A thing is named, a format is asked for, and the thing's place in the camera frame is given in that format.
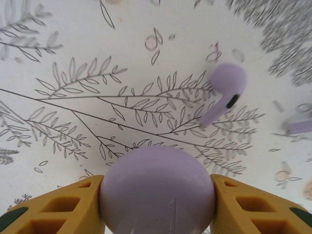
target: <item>patterned backdrop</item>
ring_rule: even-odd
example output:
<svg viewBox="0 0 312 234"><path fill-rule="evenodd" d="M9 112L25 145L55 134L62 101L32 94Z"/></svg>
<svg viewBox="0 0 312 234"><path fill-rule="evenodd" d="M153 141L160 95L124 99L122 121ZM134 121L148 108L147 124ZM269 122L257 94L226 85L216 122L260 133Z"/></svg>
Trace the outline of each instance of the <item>patterned backdrop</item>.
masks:
<svg viewBox="0 0 312 234"><path fill-rule="evenodd" d="M249 83L203 129L222 62ZM310 0L0 0L0 70L2 213L150 145L312 211Z"/></svg>

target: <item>earbud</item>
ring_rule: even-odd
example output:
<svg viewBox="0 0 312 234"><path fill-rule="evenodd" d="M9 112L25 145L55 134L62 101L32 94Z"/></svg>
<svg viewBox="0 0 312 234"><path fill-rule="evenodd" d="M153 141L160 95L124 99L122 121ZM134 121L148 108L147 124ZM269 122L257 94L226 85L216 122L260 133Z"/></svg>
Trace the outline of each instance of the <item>earbud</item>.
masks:
<svg viewBox="0 0 312 234"><path fill-rule="evenodd" d="M222 98L199 119L203 127L214 123L237 102L246 88L247 74L240 66L223 63L211 75L210 84Z"/></svg>

